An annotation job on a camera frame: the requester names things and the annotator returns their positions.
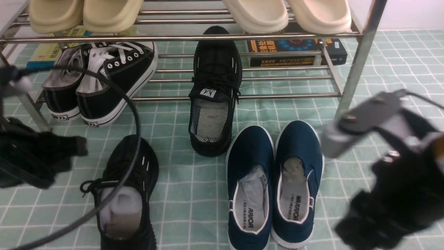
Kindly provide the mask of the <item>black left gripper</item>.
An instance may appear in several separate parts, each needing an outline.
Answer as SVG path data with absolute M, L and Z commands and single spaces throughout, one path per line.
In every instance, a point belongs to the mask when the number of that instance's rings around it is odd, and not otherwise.
M 14 117 L 1 118 L 0 187 L 50 188 L 72 159 L 88 155 L 87 139 L 37 132 Z

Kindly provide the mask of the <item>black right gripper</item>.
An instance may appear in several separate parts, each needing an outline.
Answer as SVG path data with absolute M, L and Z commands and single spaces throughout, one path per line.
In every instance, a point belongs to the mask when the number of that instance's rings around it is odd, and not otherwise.
M 373 188 L 352 198 L 334 228 L 353 250 L 391 250 L 443 219 L 443 132 L 407 109 L 376 131 L 392 150 L 372 164 Z

